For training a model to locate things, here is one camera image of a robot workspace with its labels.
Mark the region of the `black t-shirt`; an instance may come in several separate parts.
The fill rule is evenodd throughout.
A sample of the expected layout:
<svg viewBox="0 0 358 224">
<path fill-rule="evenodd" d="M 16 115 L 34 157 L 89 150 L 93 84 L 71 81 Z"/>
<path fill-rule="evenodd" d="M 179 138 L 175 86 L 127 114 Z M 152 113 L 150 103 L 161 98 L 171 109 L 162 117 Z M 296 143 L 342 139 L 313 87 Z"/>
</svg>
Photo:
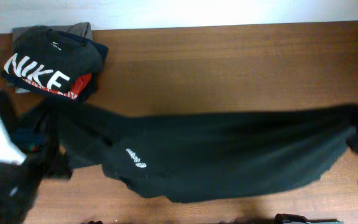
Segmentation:
<svg viewBox="0 0 358 224">
<path fill-rule="evenodd" d="M 127 117 L 46 99 L 72 169 L 99 165 L 144 198 L 274 194 L 321 178 L 348 150 L 358 104 L 299 111 Z"/>
</svg>

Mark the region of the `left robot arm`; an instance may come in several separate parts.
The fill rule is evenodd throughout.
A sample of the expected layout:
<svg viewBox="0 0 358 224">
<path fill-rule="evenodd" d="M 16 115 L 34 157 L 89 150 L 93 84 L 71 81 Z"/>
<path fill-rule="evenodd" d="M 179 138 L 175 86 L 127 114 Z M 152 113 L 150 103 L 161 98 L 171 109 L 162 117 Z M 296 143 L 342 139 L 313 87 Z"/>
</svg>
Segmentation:
<svg viewBox="0 0 358 224">
<path fill-rule="evenodd" d="M 18 116 L 0 90 L 0 223 L 23 223 L 44 179 L 71 178 L 57 121 L 56 112 L 40 105 Z"/>
</svg>

